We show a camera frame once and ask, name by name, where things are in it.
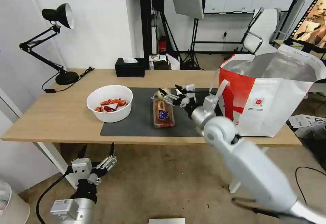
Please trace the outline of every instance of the white bowl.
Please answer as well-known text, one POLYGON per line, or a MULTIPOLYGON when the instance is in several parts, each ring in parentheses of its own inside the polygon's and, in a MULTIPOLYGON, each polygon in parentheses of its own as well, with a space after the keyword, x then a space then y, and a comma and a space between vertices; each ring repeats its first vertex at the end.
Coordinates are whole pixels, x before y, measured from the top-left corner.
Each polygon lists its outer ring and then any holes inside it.
POLYGON ((87 100, 86 104, 87 107, 93 111, 93 113, 96 115, 96 117, 103 121, 103 122, 117 122, 124 118, 126 118, 131 111, 131 102, 132 102, 132 91, 121 85, 109 85, 105 87, 101 87, 99 89, 96 89, 94 92, 92 92, 87 100), (102 103, 105 100, 109 99, 119 99, 122 100, 125 99, 128 103, 127 106, 118 107, 117 111, 110 112, 110 113, 104 113, 104 112, 97 112, 95 111, 96 107, 100 106, 100 103, 102 103))

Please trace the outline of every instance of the chair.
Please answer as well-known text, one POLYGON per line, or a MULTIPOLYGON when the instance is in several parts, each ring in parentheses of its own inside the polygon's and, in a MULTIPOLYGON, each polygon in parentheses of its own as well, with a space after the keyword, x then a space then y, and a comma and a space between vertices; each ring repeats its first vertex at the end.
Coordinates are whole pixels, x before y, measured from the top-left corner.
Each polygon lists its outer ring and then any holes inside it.
POLYGON ((255 10, 254 17, 243 36, 244 47, 255 55, 275 53, 277 48, 271 46, 269 41, 275 32, 280 32, 275 30, 279 19, 280 11, 277 9, 255 10))

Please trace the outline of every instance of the desk leg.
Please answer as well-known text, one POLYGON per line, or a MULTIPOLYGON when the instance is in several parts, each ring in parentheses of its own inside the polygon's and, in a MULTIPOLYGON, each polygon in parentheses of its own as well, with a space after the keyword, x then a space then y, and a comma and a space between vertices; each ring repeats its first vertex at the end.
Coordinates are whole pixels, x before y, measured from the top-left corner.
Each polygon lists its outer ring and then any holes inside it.
MULTIPOLYGON (((41 143, 36 142, 44 153, 50 158, 53 164, 64 174, 67 170, 68 164, 62 158, 61 154, 58 150, 54 147, 53 143, 41 143)), ((73 188, 77 189, 77 180, 74 179, 71 174, 66 176, 68 182, 73 186, 73 188)))
MULTIPOLYGON (((269 147, 263 147, 261 150, 263 153, 266 153, 269 147)), ((233 178, 231 184, 229 185, 230 193, 235 193, 238 188, 241 186, 241 182, 233 178)))

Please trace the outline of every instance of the bag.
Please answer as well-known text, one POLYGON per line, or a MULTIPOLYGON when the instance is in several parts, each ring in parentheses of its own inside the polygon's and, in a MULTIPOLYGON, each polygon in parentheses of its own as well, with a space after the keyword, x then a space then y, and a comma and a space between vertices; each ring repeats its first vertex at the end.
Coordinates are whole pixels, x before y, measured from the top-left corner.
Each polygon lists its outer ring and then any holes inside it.
POLYGON ((314 82, 324 78, 326 67, 318 58, 290 46, 257 56, 236 54, 221 65, 219 85, 228 85, 218 104, 239 135, 275 136, 314 82))

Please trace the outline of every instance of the lamp base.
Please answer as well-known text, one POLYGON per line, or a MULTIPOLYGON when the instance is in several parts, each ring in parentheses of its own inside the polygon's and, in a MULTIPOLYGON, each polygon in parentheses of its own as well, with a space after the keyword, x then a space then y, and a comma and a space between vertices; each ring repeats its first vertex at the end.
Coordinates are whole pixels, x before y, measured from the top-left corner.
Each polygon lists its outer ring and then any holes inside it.
POLYGON ((55 77, 55 81, 59 85, 69 85, 78 81, 79 75, 73 71, 60 72, 55 77))

